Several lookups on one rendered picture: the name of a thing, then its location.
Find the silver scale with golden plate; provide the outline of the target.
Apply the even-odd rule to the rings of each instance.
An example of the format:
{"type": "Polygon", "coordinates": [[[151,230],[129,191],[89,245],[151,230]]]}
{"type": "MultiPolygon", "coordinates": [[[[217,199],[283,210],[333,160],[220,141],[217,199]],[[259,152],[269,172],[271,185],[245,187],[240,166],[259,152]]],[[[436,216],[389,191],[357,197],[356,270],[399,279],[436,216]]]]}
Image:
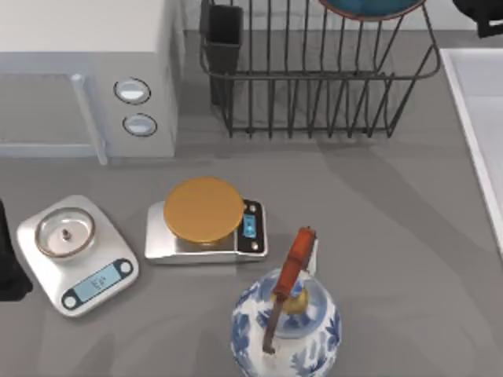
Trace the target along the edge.
{"type": "Polygon", "coordinates": [[[149,207],[144,255],[164,265],[263,260],[268,255],[265,208],[222,178],[190,178],[149,207]]]}

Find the small microwave knob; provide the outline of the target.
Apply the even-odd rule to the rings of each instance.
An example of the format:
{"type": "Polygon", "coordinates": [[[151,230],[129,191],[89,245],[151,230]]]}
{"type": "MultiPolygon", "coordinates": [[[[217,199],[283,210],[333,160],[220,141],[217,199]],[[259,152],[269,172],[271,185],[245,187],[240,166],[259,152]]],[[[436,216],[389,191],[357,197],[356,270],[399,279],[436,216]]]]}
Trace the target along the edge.
{"type": "Polygon", "coordinates": [[[157,122],[144,113],[137,113],[125,117],[122,121],[123,129],[135,137],[150,137],[157,131],[157,122]]]}

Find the blue and white teapot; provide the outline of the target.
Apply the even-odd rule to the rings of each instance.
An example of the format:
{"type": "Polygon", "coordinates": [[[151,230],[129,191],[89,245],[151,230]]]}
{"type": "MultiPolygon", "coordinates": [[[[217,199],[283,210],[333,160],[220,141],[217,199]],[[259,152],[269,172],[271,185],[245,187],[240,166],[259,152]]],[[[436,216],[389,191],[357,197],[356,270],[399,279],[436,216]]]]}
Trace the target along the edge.
{"type": "Polygon", "coordinates": [[[341,318],[315,278],[318,238],[299,229],[283,266],[246,289],[231,316],[230,349],[243,377],[328,377],[341,318]]]}

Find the dark cutlery holder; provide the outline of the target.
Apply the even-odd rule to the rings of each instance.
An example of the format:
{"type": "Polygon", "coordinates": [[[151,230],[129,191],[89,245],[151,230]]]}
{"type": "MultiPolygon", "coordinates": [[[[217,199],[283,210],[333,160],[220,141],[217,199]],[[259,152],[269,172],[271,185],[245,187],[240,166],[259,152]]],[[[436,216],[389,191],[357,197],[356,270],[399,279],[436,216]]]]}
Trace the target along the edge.
{"type": "Polygon", "coordinates": [[[237,5],[201,0],[200,34],[209,67],[211,104],[226,105],[226,80],[234,75],[242,45],[244,11],[237,5]]]}

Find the pale microwave oven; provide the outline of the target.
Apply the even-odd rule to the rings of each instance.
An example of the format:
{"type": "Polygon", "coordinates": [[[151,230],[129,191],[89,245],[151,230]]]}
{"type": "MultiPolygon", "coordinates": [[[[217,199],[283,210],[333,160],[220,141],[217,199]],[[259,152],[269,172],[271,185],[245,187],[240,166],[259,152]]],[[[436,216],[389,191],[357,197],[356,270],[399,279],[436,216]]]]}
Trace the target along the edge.
{"type": "Polygon", "coordinates": [[[97,158],[70,76],[85,91],[108,161],[174,155],[176,82],[184,36],[178,0],[0,0],[0,157],[97,158]],[[151,97],[123,103],[114,84],[136,78],[151,97]],[[123,129],[129,115],[157,122],[150,137],[123,129]]]}

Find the large microwave knob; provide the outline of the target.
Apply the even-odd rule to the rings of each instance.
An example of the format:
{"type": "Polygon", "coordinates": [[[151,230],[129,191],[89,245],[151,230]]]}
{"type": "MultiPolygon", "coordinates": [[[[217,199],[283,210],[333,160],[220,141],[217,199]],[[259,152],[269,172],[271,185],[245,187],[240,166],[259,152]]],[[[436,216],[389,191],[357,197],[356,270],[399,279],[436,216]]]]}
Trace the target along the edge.
{"type": "Polygon", "coordinates": [[[144,104],[151,97],[151,90],[147,83],[136,78],[117,81],[113,91],[123,103],[132,105],[144,104]]]}

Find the white scale with glass dish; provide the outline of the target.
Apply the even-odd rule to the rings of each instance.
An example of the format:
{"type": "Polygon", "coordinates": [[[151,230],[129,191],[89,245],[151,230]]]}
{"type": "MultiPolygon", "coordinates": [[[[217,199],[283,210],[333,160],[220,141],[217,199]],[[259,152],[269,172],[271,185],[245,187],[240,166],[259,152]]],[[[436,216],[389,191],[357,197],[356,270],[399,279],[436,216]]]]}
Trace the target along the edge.
{"type": "Polygon", "coordinates": [[[71,195],[20,223],[17,242],[53,307],[80,317],[139,275],[134,252],[90,199],[71,195]]]}

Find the blue bowl with copper rim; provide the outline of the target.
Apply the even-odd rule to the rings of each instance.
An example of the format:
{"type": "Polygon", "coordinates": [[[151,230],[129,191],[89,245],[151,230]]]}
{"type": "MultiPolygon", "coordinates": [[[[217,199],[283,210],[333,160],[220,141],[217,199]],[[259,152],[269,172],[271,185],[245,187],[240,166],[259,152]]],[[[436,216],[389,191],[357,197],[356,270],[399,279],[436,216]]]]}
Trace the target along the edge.
{"type": "Polygon", "coordinates": [[[318,0],[326,9],[352,20],[391,20],[419,7],[426,0],[318,0]]]}

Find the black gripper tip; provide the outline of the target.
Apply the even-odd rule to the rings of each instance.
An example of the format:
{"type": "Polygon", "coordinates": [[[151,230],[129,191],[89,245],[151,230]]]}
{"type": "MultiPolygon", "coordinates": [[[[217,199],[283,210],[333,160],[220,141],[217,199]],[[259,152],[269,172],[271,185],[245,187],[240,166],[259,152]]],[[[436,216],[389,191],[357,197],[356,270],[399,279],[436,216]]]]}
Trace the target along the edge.
{"type": "Polygon", "coordinates": [[[33,285],[14,252],[6,212],[0,200],[0,302],[19,302],[33,285]]]}

